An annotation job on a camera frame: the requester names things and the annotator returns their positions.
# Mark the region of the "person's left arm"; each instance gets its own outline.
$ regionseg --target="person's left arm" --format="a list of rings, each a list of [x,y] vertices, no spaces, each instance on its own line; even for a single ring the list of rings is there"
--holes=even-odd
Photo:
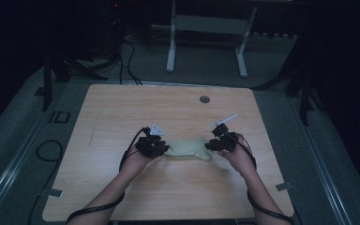
[[[96,207],[113,203],[117,201],[121,195],[125,192],[131,181],[140,174],[145,166],[153,159],[144,157],[140,152],[136,152],[137,149],[133,145],[127,155],[129,156],[119,174],[84,208]],[[89,214],[80,215],[74,217],[68,224],[70,225],[81,225],[81,224],[101,224],[107,225],[110,221],[110,217],[113,214],[115,207],[97,211]]]

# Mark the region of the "light green fabric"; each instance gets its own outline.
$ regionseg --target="light green fabric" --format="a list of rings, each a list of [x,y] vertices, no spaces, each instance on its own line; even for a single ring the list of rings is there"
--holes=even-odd
[[[169,157],[196,157],[210,160],[212,159],[213,152],[206,149],[205,143],[208,143],[205,138],[167,142],[166,144],[171,147],[165,152],[165,155]]]

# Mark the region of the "dark background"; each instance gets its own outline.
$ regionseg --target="dark background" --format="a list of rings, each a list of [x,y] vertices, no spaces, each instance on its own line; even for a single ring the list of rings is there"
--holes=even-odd
[[[108,14],[105,2],[96,2],[0,0],[0,114],[48,50],[79,59],[102,51]],[[233,15],[220,11],[219,1],[209,2],[199,4],[206,14]],[[315,51],[312,85],[360,173],[360,0],[297,3],[304,4],[261,4],[252,31],[299,36],[303,51],[296,58]],[[151,23],[170,24],[170,8],[171,1],[127,1],[127,21],[147,35]]]

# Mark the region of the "person's right hand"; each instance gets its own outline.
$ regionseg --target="person's right hand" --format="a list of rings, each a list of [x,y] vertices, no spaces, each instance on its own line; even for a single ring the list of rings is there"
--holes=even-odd
[[[238,135],[238,141],[245,146],[245,141],[242,134]],[[231,165],[241,174],[241,176],[245,177],[245,174],[249,170],[255,171],[252,159],[245,151],[245,149],[239,145],[239,143],[234,147],[233,152],[227,151],[218,151],[220,156],[226,158],[230,161]]]

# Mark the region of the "person's right arm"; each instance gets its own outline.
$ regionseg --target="person's right arm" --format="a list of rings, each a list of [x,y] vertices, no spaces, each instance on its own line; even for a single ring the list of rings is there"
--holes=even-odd
[[[238,137],[239,142],[244,144],[244,140],[242,136]],[[283,214],[279,209],[277,204],[274,202],[267,188],[265,187],[262,179],[257,174],[257,171],[253,165],[253,162],[245,152],[245,150],[237,144],[232,153],[219,151],[217,152],[220,156],[228,159],[231,165],[239,172],[239,174],[245,179],[247,183],[247,189],[250,194],[250,197],[254,200],[256,204],[261,206],[262,208],[268,209],[275,213]],[[258,224],[277,224],[277,225],[288,225],[290,224],[288,221],[279,219],[276,217],[271,217],[262,213],[261,211],[253,208],[255,218]]]

